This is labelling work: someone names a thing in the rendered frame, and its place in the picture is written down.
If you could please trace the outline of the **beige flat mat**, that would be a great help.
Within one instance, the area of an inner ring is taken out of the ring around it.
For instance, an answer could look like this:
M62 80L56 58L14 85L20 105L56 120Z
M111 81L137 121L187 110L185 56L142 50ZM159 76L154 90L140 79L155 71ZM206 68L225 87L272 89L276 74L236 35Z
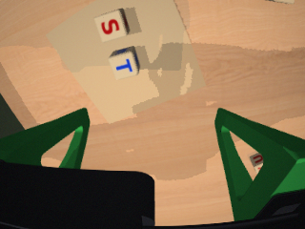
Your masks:
M102 43L93 18L118 9L130 32ZM109 124L206 86L173 0L95 0L46 36ZM108 58L131 46L139 75L116 80Z

